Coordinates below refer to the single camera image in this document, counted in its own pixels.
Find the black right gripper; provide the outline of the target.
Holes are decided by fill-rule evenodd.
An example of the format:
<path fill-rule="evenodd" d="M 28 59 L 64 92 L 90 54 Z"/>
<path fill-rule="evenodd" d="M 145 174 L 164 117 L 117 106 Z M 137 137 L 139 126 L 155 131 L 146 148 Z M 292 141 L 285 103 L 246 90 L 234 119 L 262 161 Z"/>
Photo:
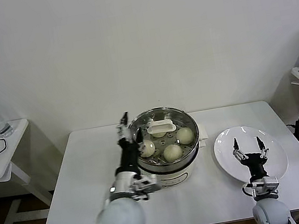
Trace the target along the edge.
<path fill-rule="evenodd" d="M 245 155 L 240 151 L 237 139 L 234 137 L 233 155 L 242 165 L 249 168 L 249 181 L 268 177 L 268 173 L 264 169 L 264 164 L 267 162 L 267 152 L 269 151 L 269 148 L 265 147 L 264 142 L 259 137 L 256 137 L 256 140 L 261 153 L 249 153 Z"/>

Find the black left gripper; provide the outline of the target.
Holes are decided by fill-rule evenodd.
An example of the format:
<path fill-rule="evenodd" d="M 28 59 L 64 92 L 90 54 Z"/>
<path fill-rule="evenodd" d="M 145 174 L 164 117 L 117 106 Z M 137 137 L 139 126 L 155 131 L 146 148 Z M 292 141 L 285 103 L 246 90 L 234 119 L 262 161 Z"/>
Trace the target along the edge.
<path fill-rule="evenodd" d="M 140 175 L 138 166 L 138 159 L 146 148 L 141 128 L 138 128 L 135 133 L 135 142 L 133 142 L 132 135 L 128 126 L 128 112 L 124 112 L 119 125 L 117 127 L 118 144 L 121 147 L 120 165 L 116 169 L 115 175 L 120 172 L 134 172 Z"/>

